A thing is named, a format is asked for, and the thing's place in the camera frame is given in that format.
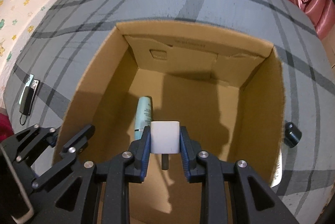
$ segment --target light blue tube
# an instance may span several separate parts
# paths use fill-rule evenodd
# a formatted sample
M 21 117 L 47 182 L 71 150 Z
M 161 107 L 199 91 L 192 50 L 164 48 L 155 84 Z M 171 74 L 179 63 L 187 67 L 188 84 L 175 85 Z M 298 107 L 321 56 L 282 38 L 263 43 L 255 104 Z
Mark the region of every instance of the light blue tube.
M 150 126 L 151 120 L 150 98 L 146 96 L 140 97 L 135 116 L 135 140 L 141 139 L 144 127 Z

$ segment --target blue gripper pad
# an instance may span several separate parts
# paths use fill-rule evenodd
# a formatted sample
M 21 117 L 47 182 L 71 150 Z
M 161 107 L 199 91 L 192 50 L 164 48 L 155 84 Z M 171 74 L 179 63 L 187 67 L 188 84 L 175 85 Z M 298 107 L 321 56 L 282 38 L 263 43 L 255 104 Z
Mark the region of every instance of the blue gripper pad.
M 149 156 L 150 156 L 150 131 L 145 140 L 143 156 L 141 159 L 141 173 L 140 173 L 141 182 L 144 182 L 144 178 L 146 177 L 148 171 Z
M 182 157 L 182 163 L 183 163 L 183 169 L 184 169 L 184 175 L 187 179 L 187 181 L 190 181 L 191 178 L 191 172 L 190 172 L 190 159 L 187 154 L 184 137 L 182 132 L 180 131 L 180 155 Z

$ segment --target open cardboard box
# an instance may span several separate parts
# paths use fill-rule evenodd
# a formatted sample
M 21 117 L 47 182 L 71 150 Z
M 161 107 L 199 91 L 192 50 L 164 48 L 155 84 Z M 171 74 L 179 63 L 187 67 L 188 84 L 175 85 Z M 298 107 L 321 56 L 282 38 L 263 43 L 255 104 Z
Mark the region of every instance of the open cardboard box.
M 178 21 L 119 23 L 77 86 L 55 155 L 92 123 L 82 160 L 102 162 L 134 140 L 138 99 L 150 96 L 153 120 L 180 121 L 190 138 L 221 160 L 246 160 L 272 180 L 282 140 L 284 90 L 274 46 L 232 30 Z M 200 184 L 188 184 L 180 155 L 130 185 L 131 216 L 144 223 L 197 223 Z

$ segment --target cardboard box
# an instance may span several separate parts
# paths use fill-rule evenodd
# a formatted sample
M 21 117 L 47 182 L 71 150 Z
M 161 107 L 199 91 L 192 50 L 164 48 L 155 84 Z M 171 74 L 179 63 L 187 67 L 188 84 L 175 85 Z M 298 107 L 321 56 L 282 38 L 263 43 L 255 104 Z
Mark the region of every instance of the cardboard box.
M 244 159 L 271 182 L 284 112 L 281 63 L 271 43 L 195 23 L 117 24 L 77 86 L 55 155 L 89 123 L 96 132 L 81 159 L 102 162 L 127 150 L 141 96 L 152 98 L 154 120 L 180 121 L 204 150 Z M 170 155 L 168 171 L 151 155 L 145 182 L 130 185 L 131 217 L 199 222 L 200 193 L 200 184 L 186 182 L 179 154 Z

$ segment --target black bottle cap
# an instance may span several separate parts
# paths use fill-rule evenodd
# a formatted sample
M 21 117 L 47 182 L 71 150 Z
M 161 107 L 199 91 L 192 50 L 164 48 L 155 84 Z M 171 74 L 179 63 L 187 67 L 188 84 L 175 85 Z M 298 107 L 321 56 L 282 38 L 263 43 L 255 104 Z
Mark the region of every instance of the black bottle cap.
M 285 137 L 284 143 L 290 148 L 295 147 L 302 136 L 302 132 L 294 125 L 292 122 L 287 122 L 285 124 Z

